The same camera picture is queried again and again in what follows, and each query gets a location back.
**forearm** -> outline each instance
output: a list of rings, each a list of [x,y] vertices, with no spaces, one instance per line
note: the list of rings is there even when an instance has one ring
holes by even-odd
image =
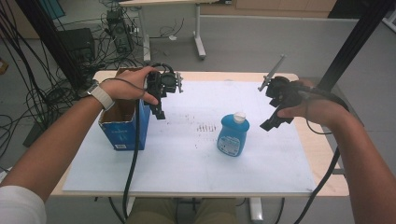
[[[32,144],[1,186],[25,187],[46,201],[101,110],[91,96],[77,102]]]
[[[331,127],[346,170],[356,223],[396,220],[396,180],[358,120],[347,113]]]

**bottle cap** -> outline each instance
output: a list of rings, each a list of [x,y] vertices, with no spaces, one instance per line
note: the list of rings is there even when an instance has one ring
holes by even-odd
[[[236,112],[233,114],[233,121],[235,123],[243,123],[246,119],[247,115],[244,112]]]

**wristwatch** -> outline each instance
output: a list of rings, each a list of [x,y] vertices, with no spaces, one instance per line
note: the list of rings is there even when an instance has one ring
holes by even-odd
[[[103,105],[104,110],[108,110],[115,103],[113,99],[111,99],[111,97],[107,94],[107,92],[100,88],[99,82],[97,80],[94,80],[93,84],[86,91],[84,91],[80,97],[86,97],[90,95],[96,98],[96,100],[98,100]]]

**person's left arm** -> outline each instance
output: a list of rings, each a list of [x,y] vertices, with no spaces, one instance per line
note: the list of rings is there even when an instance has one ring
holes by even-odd
[[[143,87],[146,74],[150,71],[156,70],[145,67],[136,72],[124,72],[118,78],[136,87]],[[158,104],[154,96],[146,92],[142,96],[142,89],[119,80],[110,80],[100,86],[113,100],[142,97],[151,104]],[[30,146],[0,187],[24,187],[45,202],[76,156],[85,135],[102,109],[102,104],[92,96],[79,100]]]

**hand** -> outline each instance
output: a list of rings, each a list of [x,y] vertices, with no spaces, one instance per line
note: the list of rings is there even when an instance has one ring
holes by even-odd
[[[308,80],[299,80],[305,86],[313,86]],[[342,106],[321,96],[310,94],[307,100],[301,104],[288,107],[277,112],[280,118],[303,117],[308,120],[332,128],[333,125],[342,120],[344,115],[350,115]]]
[[[117,75],[117,78],[125,80],[110,79],[100,84],[107,94],[114,100],[124,99],[143,99],[152,105],[157,105],[158,100],[151,94],[145,92],[143,89],[145,78],[149,72],[157,71],[151,66],[146,66],[137,71],[124,71]]]

